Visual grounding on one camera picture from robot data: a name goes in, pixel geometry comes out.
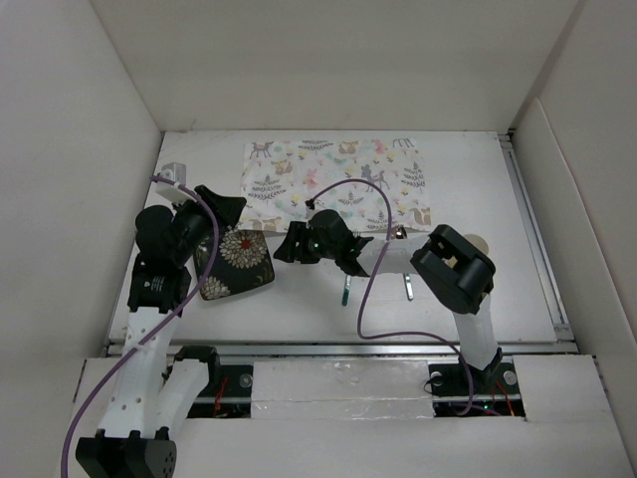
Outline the black floral square plate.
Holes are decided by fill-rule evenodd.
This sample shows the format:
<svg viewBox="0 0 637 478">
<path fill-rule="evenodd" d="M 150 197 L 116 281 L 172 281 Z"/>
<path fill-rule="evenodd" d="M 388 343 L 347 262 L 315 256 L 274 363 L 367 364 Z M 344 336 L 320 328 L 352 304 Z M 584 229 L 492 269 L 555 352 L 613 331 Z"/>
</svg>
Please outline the black floral square plate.
<svg viewBox="0 0 637 478">
<path fill-rule="evenodd" d="M 263 232 L 227 230 L 220 238 L 200 295 L 204 301 L 215 301 L 264 287 L 274 280 L 274 266 Z"/>
</svg>

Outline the floral animal print cloth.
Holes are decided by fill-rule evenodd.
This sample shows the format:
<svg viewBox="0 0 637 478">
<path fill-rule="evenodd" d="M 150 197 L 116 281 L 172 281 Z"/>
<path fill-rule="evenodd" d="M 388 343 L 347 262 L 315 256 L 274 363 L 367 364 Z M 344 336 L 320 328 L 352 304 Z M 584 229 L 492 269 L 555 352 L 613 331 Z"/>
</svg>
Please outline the floral animal print cloth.
<svg viewBox="0 0 637 478">
<path fill-rule="evenodd" d="M 283 233 L 292 221 L 332 209 L 357 232 L 389 221 L 415 231 L 431 227 L 425 158 L 413 138 L 303 139 L 248 142 L 239 227 Z"/>
</svg>

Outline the silver fork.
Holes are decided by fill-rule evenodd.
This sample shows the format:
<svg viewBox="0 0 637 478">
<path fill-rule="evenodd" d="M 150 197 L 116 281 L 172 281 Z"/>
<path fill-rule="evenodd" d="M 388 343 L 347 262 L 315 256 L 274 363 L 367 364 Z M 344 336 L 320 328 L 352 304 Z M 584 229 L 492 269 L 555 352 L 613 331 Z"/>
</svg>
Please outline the silver fork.
<svg viewBox="0 0 637 478">
<path fill-rule="evenodd" d="M 350 275 L 345 275 L 342 296 L 341 296 L 341 305 L 346 307 L 349 301 L 350 289 L 351 289 L 351 280 L 352 277 Z"/>
</svg>

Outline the silver spoon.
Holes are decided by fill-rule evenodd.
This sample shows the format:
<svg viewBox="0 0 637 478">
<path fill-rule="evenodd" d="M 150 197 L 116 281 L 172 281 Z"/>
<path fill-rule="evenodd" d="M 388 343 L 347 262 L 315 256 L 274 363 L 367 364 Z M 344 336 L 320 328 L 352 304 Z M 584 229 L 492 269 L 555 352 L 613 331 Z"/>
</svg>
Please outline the silver spoon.
<svg viewBox="0 0 637 478">
<path fill-rule="evenodd" d="M 397 240 L 404 240 L 407 238 L 406 229 L 402 225 L 397 225 L 394 227 L 392 232 L 392 237 Z M 403 274 L 403 283 L 406 293 L 406 298 L 409 302 L 414 300 L 413 286 L 411 277 L 409 274 Z"/>
</svg>

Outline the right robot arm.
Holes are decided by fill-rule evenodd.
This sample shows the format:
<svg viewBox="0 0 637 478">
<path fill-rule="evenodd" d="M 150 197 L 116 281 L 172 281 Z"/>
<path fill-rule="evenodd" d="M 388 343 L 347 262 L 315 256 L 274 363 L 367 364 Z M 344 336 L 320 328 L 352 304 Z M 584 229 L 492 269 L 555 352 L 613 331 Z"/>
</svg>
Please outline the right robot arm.
<svg viewBox="0 0 637 478">
<path fill-rule="evenodd" d="M 449 225 L 424 238 L 365 237 L 349 230 L 333 210 L 307 222 L 293 221 L 274 258 L 286 263 L 331 260 L 345 274 L 369 280 L 380 274 L 417 275 L 452 312 L 461 354 L 463 386 L 484 391 L 497 377 L 502 359 L 491 319 L 493 261 Z"/>
</svg>

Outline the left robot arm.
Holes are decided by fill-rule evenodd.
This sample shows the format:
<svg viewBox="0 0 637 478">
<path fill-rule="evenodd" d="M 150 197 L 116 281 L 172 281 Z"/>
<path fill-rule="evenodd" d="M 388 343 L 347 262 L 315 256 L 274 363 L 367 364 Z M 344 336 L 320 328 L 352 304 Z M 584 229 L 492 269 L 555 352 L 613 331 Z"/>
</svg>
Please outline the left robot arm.
<svg viewBox="0 0 637 478">
<path fill-rule="evenodd" d="M 169 364 L 167 353 L 185 306 L 202 288 L 186 267 L 205 238 L 218 244 L 238 224 L 247 203 L 203 185 L 169 184 L 171 206 L 143 209 L 135 218 L 134 259 L 122 356 L 89 393 L 84 414 L 109 380 L 114 389 L 96 433 L 65 442 L 62 476 L 77 460 L 90 477 L 171 477 L 176 468 L 174 436 L 197 395 L 221 385 L 215 351 L 201 348 Z"/>
</svg>

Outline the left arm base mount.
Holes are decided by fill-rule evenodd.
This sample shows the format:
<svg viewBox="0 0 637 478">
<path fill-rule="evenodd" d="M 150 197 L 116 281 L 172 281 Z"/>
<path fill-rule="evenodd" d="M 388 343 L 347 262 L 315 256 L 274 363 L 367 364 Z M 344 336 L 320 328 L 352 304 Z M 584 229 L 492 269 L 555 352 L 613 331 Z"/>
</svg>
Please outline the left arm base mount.
<svg viewBox="0 0 637 478">
<path fill-rule="evenodd" d="M 178 361 L 197 359 L 207 364 L 209 381 L 193 404 L 188 418 L 249 418 L 253 366 L 251 364 L 221 364 L 214 347 L 186 346 L 171 358 L 162 373 L 163 383 L 174 375 Z"/>
</svg>

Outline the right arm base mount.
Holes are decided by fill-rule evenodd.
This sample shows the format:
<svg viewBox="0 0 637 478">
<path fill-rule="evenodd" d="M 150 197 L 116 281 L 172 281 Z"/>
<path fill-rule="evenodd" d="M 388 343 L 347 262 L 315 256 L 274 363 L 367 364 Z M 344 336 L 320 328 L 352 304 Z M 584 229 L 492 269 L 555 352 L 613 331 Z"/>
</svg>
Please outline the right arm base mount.
<svg viewBox="0 0 637 478">
<path fill-rule="evenodd" d="M 433 399 L 435 417 L 525 417 L 518 374 L 511 358 L 496 356 L 485 370 L 454 363 L 431 363 L 423 390 Z"/>
</svg>

